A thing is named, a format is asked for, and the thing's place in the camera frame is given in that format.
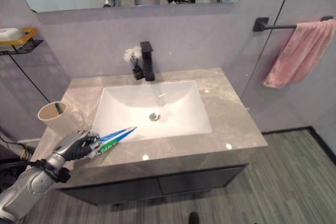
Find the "baseboard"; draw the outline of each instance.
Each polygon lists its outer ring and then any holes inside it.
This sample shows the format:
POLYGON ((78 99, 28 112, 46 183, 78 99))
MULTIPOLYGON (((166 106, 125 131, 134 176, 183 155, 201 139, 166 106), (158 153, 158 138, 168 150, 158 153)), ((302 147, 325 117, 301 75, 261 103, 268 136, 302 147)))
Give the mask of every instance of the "baseboard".
POLYGON ((331 162, 334 163, 336 166, 336 154, 331 150, 331 148, 325 143, 323 138, 315 131, 312 126, 307 127, 300 127, 300 128, 293 128, 293 129, 286 129, 286 130, 279 130, 279 131, 269 131, 269 132, 262 132, 262 135, 269 135, 269 134, 276 134, 276 133, 284 133, 284 132, 291 132, 291 131, 302 131, 306 130, 309 134, 316 140, 325 154, 328 156, 331 162))
POLYGON ((40 138, 34 138, 34 139, 19 140, 17 142, 36 149, 36 147, 37 147, 38 143, 40 142, 40 140, 41 140, 40 138))

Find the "white sink basin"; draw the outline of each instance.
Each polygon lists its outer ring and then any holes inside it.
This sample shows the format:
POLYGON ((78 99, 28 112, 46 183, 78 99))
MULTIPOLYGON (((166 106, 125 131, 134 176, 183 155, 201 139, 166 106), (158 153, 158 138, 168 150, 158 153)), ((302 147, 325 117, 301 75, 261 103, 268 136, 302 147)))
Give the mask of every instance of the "white sink basin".
POLYGON ((105 136, 132 126, 123 142, 212 131, 195 81, 104 88, 92 130, 105 136))

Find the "toothpaste tube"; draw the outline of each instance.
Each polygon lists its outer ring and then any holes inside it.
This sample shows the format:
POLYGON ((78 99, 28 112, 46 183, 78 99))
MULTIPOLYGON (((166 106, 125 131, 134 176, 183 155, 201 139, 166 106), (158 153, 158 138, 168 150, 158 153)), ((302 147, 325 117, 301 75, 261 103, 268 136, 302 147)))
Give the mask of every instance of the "toothpaste tube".
POLYGON ((104 137, 100 138, 100 145, 98 148, 93 150, 88 157, 93 158, 97 156, 98 154, 104 153, 110 148, 112 148, 115 144, 117 144, 119 141, 121 141, 123 138, 131 134, 137 127, 130 127, 124 130, 120 130, 117 132, 114 132, 112 134, 106 135, 104 137))

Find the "drain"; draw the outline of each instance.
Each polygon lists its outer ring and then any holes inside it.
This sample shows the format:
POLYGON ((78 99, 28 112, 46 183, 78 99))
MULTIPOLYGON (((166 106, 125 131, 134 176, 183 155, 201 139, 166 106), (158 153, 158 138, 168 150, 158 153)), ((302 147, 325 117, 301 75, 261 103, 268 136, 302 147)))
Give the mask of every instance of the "drain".
POLYGON ((161 117, 160 114, 155 112, 149 115, 149 119, 153 122, 158 121, 160 117, 161 117))

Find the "countertop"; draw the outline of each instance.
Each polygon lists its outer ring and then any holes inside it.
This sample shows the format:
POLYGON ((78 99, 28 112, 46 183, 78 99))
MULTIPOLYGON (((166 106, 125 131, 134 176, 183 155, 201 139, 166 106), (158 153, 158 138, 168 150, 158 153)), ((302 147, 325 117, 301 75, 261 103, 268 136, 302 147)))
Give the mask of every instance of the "countertop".
MULTIPOLYGON (((155 83, 193 80, 212 126, 212 133, 120 142, 95 157, 67 162, 71 179, 56 188, 115 182, 137 177, 248 163, 255 147, 267 146, 236 92, 220 68, 172 71, 155 74, 155 83)), ((73 79, 62 101, 80 110, 90 130, 102 90, 111 86, 146 85, 133 75, 73 79)), ((47 128, 32 161, 47 157, 60 141, 47 128)))

